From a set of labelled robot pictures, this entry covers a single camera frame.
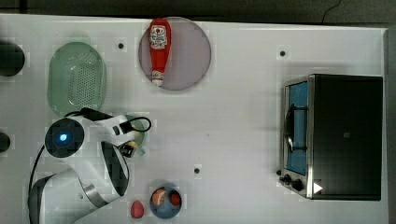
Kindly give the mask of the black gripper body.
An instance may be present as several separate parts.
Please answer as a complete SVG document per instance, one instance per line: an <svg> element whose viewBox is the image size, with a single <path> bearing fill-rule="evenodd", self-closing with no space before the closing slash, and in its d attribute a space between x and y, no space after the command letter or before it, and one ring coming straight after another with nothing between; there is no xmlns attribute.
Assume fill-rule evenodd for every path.
<svg viewBox="0 0 396 224"><path fill-rule="evenodd" d="M132 158L134 155L134 148L130 145L122 145L119 147L120 154L126 158Z"/></svg>

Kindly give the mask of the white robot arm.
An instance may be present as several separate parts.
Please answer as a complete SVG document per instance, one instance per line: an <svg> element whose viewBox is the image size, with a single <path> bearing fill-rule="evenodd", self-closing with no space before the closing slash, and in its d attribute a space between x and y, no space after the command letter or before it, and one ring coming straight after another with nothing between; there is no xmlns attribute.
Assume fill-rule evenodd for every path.
<svg viewBox="0 0 396 224"><path fill-rule="evenodd" d="M133 140L134 126L124 115L71 116L52 123L44 149L68 168L33 184L30 224L74 224L122 197L130 171L120 149Z"/></svg>

